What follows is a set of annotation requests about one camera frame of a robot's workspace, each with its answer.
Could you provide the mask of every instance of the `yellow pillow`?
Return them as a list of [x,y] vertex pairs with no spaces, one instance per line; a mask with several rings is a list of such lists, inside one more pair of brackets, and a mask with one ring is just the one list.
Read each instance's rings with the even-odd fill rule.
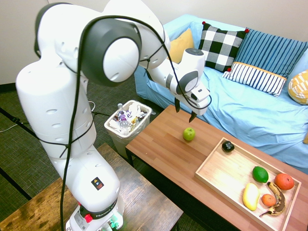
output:
[[171,60],[177,64],[181,62],[183,53],[187,48],[193,48],[193,36],[190,29],[171,41],[169,51]]
[[288,92],[296,102],[308,105],[308,70],[299,73],[291,79]]

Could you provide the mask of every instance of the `light blue couch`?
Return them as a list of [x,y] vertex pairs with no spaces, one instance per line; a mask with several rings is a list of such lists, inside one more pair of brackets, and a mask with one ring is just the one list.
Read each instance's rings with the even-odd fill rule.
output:
[[[202,22],[222,30],[245,30],[216,21],[185,14],[164,25],[170,40],[191,29],[194,47],[198,48]],[[308,144],[303,139],[308,132],[308,106],[290,98],[287,86],[296,74],[308,69],[308,50],[296,64],[278,98],[231,80],[222,78],[222,72],[204,68],[202,82],[210,90],[212,103],[207,112],[198,116],[205,122],[251,146],[308,174]],[[137,94],[166,108],[174,105],[174,97],[160,85],[150,81],[145,69],[135,72]],[[181,104],[184,111],[191,110]]]

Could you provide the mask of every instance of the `green apple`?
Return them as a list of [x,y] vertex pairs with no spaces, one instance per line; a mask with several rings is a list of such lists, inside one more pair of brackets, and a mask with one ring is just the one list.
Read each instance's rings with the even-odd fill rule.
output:
[[196,135],[196,132],[192,128],[186,128],[183,131],[183,138],[187,141],[192,141],[194,139],[194,136]]

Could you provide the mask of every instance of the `red button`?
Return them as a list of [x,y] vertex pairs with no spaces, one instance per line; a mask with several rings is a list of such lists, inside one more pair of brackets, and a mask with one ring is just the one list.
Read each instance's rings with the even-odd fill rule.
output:
[[93,220],[93,218],[91,217],[90,214],[87,214],[87,215],[85,216],[85,220],[86,220],[87,223],[90,223],[90,222]]

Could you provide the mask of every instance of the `plastic bottle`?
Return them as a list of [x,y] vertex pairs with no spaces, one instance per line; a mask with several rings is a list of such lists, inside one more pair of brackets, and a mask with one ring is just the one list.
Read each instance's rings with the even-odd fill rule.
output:
[[126,119],[126,112],[123,110],[123,104],[118,103],[117,107],[120,129],[124,135],[127,135],[130,132],[131,124]]

